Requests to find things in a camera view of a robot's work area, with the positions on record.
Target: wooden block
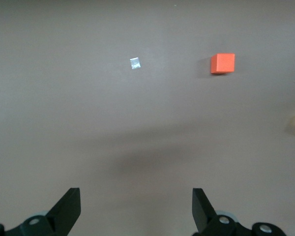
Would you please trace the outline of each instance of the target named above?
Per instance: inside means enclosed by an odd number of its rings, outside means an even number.
[[[235,71],[235,54],[218,53],[211,57],[211,73],[226,74]]]

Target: screw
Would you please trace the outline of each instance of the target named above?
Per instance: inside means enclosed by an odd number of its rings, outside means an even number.
[[[223,224],[229,224],[230,220],[226,218],[225,216],[220,217],[220,222]]]
[[[260,230],[265,232],[265,233],[271,233],[272,229],[268,225],[260,225]]]
[[[34,225],[34,224],[37,224],[39,222],[39,219],[35,218],[35,219],[32,219],[29,224],[30,225]]]

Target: orange cube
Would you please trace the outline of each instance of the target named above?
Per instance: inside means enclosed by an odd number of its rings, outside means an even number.
[[[235,54],[218,53],[211,57],[211,73],[226,74],[235,71]]]

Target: bolt head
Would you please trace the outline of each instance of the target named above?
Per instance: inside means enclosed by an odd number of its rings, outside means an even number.
[[[268,225],[260,225],[260,230],[265,233],[271,233],[272,229]]]
[[[35,219],[32,219],[29,224],[30,225],[34,225],[34,224],[37,224],[39,222],[39,219],[35,218]]]
[[[229,224],[230,223],[230,220],[225,216],[221,216],[219,220],[223,224]]]

